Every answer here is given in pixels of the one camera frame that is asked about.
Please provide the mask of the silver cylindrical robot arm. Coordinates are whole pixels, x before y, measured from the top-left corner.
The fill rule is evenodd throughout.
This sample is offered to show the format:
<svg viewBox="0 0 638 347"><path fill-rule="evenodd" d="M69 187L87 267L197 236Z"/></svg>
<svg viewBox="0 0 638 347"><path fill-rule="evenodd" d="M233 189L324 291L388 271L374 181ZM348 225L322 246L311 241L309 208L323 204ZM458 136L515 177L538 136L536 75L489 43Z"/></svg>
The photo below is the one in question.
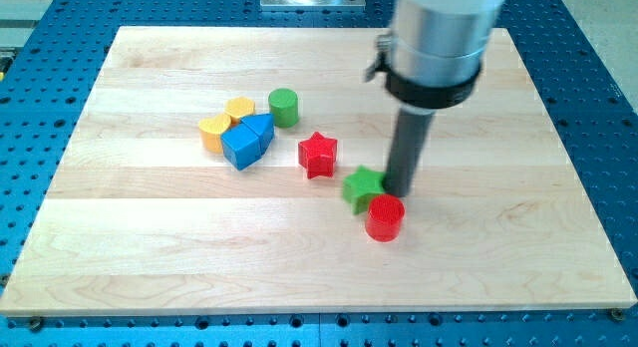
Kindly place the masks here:
<svg viewBox="0 0 638 347"><path fill-rule="evenodd" d="M473 92L504 0L396 0L389 31L376 39L365 80L417 114L456 106Z"/></svg>

